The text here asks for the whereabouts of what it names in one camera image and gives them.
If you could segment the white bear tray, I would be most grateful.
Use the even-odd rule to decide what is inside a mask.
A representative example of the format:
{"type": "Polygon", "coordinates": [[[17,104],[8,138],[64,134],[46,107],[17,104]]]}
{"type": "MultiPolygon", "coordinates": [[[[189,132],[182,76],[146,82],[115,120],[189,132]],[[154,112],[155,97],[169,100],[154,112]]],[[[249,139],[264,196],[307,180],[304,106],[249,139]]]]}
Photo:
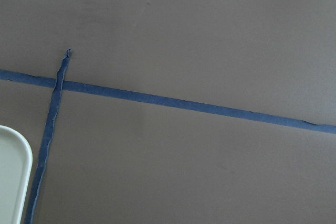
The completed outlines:
{"type": "Polygon", "coordinates": [[[27,140],[1,126],[1,223],[20,223],[32,168],[27,140]]]}

